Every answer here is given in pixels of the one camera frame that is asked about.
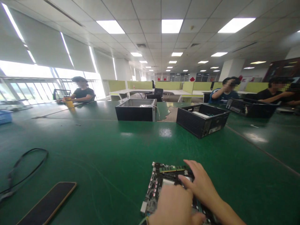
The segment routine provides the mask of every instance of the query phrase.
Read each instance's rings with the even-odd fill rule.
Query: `circuit board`
[[[155,212],[159,194],[164,185],[182,185],[184,187],[178,179],[178,175],[181,174],[191,182],[194,181],[193,172],[187,166],[169,166],[157,162],[153,162],[152,166],[150,183],[141,207],[141,213],[144,216],[150,216]],[[192,201],[192,214],[196,212],[206,215],[206,222],[203,225],[221,225],[215,215],[194,197]]]

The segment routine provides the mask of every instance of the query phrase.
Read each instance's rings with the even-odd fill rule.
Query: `blue plastic box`
[[[4,123],[9,123],[13,120],[12,111],[0,110],[0,125]]]

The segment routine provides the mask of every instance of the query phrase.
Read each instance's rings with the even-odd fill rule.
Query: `pillar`
[[[231,59],[224,62],[219,82],[222,82],[227,77],[239,77],[244,63],[244,59]]]

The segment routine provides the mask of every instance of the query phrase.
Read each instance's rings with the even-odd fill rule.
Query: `air vent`
[[[191,45],[191,47],[194,47],[194,46],[196,46],[196,45],[199,45],[199,43],[193,43],[193,44]]]
[[[138,46],[139,48],[145,48],[145,47],[146,47],[146,44],[137,44],[137,46]]]
[[[246,46],[244,46],[244,47],[241,47],[241,48],[239,48],[239,49],[237,49],[237,50],[235,50],[235,51],[233,51],[233,52],[237,52],[237,51],[239,51],[239,50],[241,50],[241,49],[243,49],[243,48],[249,47],[249,46],[254,45],[254,44],[256,44],[256,43],[257,43],[257,42],[253,42],[252,44],[249,44],[249,45],[246,45]]]
[[[61,12],[62,14],[64,14],[66,17],[68,17],[70,20],[74,21],[75,23],[77,23],[79,26],[84,27],[80,22],[78,22],[77,20],[75,20],[74,18],[72,18],[70,15],[68,15],[67,13],[65,13],[63,10],[61,10],[59,7],[57,7],[56,5],[54,5],[51,1],[48,0],[44,0],[44,2],[48,3],[49,5],[51,5],[53,8],[55,8],[57,11]]]

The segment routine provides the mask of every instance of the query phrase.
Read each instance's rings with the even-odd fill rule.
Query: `wire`
[[[19,182],[16,183],[15,185],[13,185],[13,172],[14,172],[14,170],[18,167],[19,163],[20,163],[21,160],[24,158],[24,156],[27,155],[28,153],[34,151],[34,150],[42,150],[42,151],[45,151],[45,152],[46,152],[45,157],[44,157],[43,160],[40,162],[40,164],[38,164],[37,167],[36,167],[29,175],[27,175],[24,179],[22,179],[21,181],[19,181]],[[9,186],[9,188],[6,189],[6,190],[4,190],[4,191],[2,191],[2,192],[0,192],[0,194],[3,194],[3,195],[0,197],[0,202],[1,202],[2,200],[4,200],[5,198],[8,198],[8,197],[12,196],[12,195],[15,193],[14,191],[12,191],[12,189],[13,189],[15,186],[21,184],[21,183],[22,183],[23,181],[25,181],[28,177],[30,177],[30,176],[31,176],[31,175],[32,175],[32,174],[33,174],[33,173],[34,173],[34,172],[35,172],[35,171],[43,164],[43,162],[47,159],[48,154],[49,154],[49,152],[48,152],[47,150],[43,149],[43,148],[33,148],[33,149],[31,149],[31,150],[25,152],[25,153],[18,159],[18,161],[15,163],[15,165],[13,166],[13,169],[8,173],[7,179],[8,179],[8,186]]]
[[[158,111],[158,119],[160,120],[160,113],[159,113],[159,109],[157,108],[157,111]]]

